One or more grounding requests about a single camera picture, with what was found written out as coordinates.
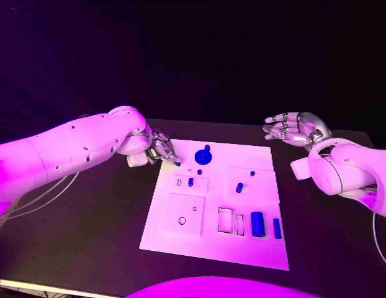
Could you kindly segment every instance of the white board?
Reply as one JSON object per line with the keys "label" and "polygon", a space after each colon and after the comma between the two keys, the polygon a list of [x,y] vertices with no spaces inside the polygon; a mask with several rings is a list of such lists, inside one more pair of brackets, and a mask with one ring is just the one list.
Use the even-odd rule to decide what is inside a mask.
{"label": "white board", "polygon": [[[198,165],[194,153],[205,145],[211,161]],[[161,163],[139,249],[288,270],[270,149],[188,140],[172,140],[172,146],[182,162],[179,167]],[[263,216],[263,237],[252,236],[254,211]]]}

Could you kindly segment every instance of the humanoid robot hand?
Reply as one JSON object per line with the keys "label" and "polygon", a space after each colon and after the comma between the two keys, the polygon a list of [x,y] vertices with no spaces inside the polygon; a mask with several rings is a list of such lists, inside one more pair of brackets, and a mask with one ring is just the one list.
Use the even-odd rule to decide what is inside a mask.
{"label": "humanoid robot hand", "polygon": [[332,138],[322,120],[309,112],[283,113],[267,117],[265,122],[265,139],[279,139],[293,146],[303,147],[306,151],[316,143]]}
{"label": "humanoid robot hand", "polygon": [[153,164],[156,160],[171,160],[174,163],[181,162],[181,159],[177,157],[172,149],[172,142],[169,141],[166,134],[159,129],[153,129],[151,131],[151,145],[145,150],[145,153],[151,164]]}

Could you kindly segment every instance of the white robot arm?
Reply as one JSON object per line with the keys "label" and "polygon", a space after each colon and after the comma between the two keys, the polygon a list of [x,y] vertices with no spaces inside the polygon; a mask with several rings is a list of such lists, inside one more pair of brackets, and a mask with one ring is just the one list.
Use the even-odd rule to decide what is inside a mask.
{"label": "white robot arm", "polygon": [[386,150],[374,150],[334,138],[311,113],[285,113],[265,119],[266,140],[279,139],[303,147],[308,157],[290,163],[298,180],[312,177],[327,195],[358,201],[386,217]]}
{"label": "white robot arm", "polygon": [[0,216],[32,189],[109,159],[128,156],[128,166],[158,159],[179,162],[168,137],[151,131],[138,110],[117,107],[45,132],[0,145]]}

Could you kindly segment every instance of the table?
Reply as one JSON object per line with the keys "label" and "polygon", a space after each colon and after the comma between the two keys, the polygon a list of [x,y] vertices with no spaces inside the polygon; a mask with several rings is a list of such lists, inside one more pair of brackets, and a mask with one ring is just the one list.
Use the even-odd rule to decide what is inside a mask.
{"label": "table", "polygon": [[[324,297],[386,297],[386,265],[371,236],[371,212],[327,196],[312,180],[296,181],[289,162],[302,148],[266,141],[260,126],[146,120],[171,138],[267,146],[272,149],[289,271],[139,250],[159,162],[129,168],[125,157],[78,174],[63,196],[0,230],[0,279],[125,296],[190,276],[267,282]],[[371,147],[361,132],[334,130]],[[31,191],[25,204],[48,186]],[[386,256],[386,219],[377,219]]]}

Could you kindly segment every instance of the white cable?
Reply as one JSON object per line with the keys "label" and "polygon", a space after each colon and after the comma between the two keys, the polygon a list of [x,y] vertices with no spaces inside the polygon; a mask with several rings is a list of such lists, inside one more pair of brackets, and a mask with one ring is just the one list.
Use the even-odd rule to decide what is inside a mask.
{"label": "white cable", "polygon": [[48,200],[47,203],[44,203],[44,205],[38,206],[35,209],[31,209],[29,211],[21,213],[21,214],[18,214],[18,215],[14,215],[14,216],[8,217],[6,219],[0,220],[0,223],[3,222],[5,220],[8,220],[8,219],[14,219],[15,217],[18,217],[18,216],[21,216],[21,215],[25,215],[25,214],[31,213],[32,211],[37,211],[40,208],[45,207],[45,206],[47,206],[47,205],[48,205],[48,204],[58,198],[60,194],[66,191],[66,189],[67,189],[67,187],[70,186],[70,184],[73,183],[74,178],[77,177],[77,175],[78,175],[78,172],[74,174],[74,177],[71,178],[71,180],[70,180],[68,184],[66,185],[64,189],[63,189],[63,190],[58,192],[58,194],[51,198],[51,200]]}
{"label": "white cable", "polygon": [[8,214],[11,214],[12,212],[15,212],[15,211],[18,211],[18,210],[21,210],[22,208],[25,208],[28,205],[31,205],[55,187],[57,187],[57,185],[63,182],[63,180],[67,178],[67,176],[64,176],[60,180],[58,180],[58,182],[53,185],[53,187],[37,197],[37,198],[34,198],[25,205],[22,205],[21,207],[18,207],[18,208],[15,208],[14,210],[11,210],[11,211],[8,211],[8,212],[5,212],[3,214],[2,214],[2,216],[3,215],[8,215]]}
{"label": "white cable", "polygon": [[377,252],[378,252],[378,254],[380,254],[380,258],[383,259],[384,264],[386,264],[386,259],[384,259],[384,257],[383,257],[383,253],[381,253],[381,251],[380,251],[380,248],[378,248],[378,245],[377,245],[377,240],[376,240],[374,221],[376,221],[376,213],[373,213],[373,216],[371,216],[373,239],[374,239],[374,244],[376,244]]}

